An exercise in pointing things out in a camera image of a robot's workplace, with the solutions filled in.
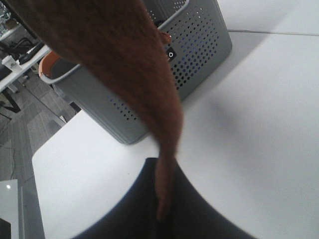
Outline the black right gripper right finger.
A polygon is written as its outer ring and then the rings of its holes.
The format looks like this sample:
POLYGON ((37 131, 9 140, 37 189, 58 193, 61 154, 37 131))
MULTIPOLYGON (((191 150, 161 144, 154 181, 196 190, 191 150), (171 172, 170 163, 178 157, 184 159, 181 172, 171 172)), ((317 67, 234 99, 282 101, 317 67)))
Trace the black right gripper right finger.
POLYGON ((175 171, 172 211, 165 239, 250 239, 198 193, 180 167, 175 171))

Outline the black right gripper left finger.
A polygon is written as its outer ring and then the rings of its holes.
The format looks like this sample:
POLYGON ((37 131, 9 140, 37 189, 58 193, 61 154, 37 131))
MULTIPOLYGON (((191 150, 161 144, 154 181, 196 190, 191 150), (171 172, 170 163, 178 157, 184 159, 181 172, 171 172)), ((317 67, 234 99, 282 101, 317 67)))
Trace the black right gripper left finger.
POLYGON ((156 158, 147 158, 131 188, 98 222, 76 239, 160 239, 154 189, 156 158))

